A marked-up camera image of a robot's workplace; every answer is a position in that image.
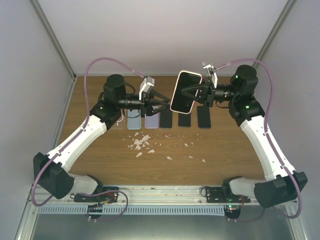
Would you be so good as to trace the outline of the dark green smartphone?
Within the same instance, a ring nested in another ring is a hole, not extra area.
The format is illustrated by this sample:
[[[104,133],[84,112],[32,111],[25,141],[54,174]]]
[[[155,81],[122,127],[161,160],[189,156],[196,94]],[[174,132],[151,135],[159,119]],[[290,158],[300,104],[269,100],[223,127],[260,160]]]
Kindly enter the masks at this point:
[[[159,127],[161,129],[171,129],[173,125],[173,113],[170,109],[166,108],[160,112]]]

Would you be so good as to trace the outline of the white phone stand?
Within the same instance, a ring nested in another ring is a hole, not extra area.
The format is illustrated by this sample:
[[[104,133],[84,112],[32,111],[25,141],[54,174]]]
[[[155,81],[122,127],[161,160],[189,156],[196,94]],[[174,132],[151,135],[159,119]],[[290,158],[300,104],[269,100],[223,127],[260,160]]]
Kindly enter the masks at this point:
[[[202,79],[202,75],[196,72],[187,70],[179,72],[170,103],[172,112],[180,114],[191,112]]]

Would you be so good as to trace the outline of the lavender phone case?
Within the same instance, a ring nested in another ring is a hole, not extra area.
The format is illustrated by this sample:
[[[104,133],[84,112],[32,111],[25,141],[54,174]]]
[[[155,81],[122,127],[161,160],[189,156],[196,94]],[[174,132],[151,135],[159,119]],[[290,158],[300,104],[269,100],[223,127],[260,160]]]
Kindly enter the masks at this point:
[[[157,129],[159,127],[159,114],[145,116],[144,127],[146,129]]]

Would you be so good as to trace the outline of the blue magsafe phone case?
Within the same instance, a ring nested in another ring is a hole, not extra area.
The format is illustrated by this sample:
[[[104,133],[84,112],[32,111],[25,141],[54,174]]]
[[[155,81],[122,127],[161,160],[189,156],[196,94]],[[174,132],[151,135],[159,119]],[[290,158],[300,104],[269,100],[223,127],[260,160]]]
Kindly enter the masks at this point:
[[[197,106],[197,123],[200,129],[211,128],[210,108],[208,106]]]

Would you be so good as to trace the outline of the phone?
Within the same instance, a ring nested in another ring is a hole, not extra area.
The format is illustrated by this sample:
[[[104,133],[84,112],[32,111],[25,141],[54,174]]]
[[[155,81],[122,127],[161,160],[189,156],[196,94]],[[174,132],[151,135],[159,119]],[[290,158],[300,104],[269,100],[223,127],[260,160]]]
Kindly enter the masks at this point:
[[[179,113],[178,114],[178,126],[181,128],[190,128],[191,127],[191,115]]]

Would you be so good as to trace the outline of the light blue phone case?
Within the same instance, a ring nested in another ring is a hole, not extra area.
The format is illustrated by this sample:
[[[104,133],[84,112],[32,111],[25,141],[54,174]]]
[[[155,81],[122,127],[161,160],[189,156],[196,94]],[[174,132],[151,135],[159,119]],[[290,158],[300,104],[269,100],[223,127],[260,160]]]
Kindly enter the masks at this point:
[[[139,110],[128,110],[127,111],[127,128],[129,130],[140,130],[141,129],[141,113]]]

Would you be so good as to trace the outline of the clear magsafe phone case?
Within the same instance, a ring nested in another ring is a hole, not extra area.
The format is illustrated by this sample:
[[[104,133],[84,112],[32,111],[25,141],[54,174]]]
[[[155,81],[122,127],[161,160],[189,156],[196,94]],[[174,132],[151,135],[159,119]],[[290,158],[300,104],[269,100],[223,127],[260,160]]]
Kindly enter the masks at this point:
[[[111,130],[123,130],[126,126],[126,118],[122,115],[111,127]]]

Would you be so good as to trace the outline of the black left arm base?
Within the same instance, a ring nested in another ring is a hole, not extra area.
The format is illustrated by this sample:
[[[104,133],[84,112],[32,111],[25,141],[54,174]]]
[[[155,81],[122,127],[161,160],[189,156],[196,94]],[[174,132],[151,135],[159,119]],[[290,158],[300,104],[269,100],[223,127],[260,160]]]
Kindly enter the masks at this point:
[[[118,201],[117,186],[102,186],[96,189],[90,196],[72,193],[70,198],[76,203],[116,203]]]

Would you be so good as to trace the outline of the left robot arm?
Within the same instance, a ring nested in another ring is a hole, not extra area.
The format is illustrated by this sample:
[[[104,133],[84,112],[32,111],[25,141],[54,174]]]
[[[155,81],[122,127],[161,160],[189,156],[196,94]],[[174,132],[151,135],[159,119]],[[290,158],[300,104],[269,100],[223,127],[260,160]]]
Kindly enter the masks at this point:
[[[92,202],[103,197],[98,179],[90,175],[74,175],[69,171],[78,157],[101,135],[105,134],[124,111],[138,111],[140,117],[151,117],[169,107],[170,99],[153,89],[155,80],[148,76],[138,92],[128,93],[133,86],[120,74],[112,74],[103,85],[97,103],[83,123],[60,145],[33,158],[34,186],[40,185],[51,197],[62,199],[68,194],[85,194]]]

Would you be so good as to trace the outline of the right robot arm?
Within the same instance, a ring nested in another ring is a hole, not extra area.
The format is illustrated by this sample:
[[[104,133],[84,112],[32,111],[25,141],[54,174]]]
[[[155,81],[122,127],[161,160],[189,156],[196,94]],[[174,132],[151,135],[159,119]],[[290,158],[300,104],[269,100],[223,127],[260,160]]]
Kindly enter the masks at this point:
[[[302,206],[301,191],[308,182],[304,172],[297,172],[281,151],[267,122],[267,114],[254,97],[258,84],[257,72],[250,65],[240,65],[229,84],[219,84],[212,65],[205,65],[208,76],[182,70],[177,78],[181,87],[177,93],[187,98],[185,106],[193,102],[212,107],[213,102],[227,102],[236,124],[249,139],[263,169],[264,180],[242,176],[227,178],[221,186],[221,196],[228,203],[239,196],[256,199],[263,208],[274,207],[293,200]]]

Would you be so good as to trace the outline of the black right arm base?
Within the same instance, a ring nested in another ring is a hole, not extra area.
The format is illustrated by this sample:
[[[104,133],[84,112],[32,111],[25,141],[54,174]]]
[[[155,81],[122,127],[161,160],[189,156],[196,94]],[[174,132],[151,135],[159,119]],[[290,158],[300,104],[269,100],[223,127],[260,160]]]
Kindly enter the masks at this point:
[[[207,203],[212,204],[242,204],[251,202],[251,199],[246,196],[225,193],[221,186],[202,186],[199,193],[202,197],[206,198]]]

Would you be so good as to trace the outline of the white debris pile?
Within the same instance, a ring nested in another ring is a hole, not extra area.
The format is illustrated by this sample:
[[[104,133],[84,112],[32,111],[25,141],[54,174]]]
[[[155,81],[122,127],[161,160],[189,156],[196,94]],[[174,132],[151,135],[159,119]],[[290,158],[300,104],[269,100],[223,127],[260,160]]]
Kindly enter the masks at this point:
[[[136,132],[127,145],[127,149],[133,152],[134,158],[140,158],[143,155],[154,154],[156,146],[157,142],[154,134]]]

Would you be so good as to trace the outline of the aluminium front rail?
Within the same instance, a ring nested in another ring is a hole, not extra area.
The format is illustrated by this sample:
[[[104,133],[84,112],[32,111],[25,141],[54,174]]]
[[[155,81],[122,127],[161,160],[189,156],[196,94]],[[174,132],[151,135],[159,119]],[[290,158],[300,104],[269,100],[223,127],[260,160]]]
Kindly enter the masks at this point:
[[[120,191],[128,197],[128,204],[132,205],[159,205],[159,206],[200,206],[200,205],[222,205],[223,203],[207,203],[205,197],[200,194],[200,185],[118,185]],[[47,204],[83,204],[88,202],[74,202],[66,195],[61,199],[51,198]],[[44,202],[50,194],[42,187],[37,186],[34,199],[40,204]],[[115,205],[125,205],[126,198],[119,193]]]

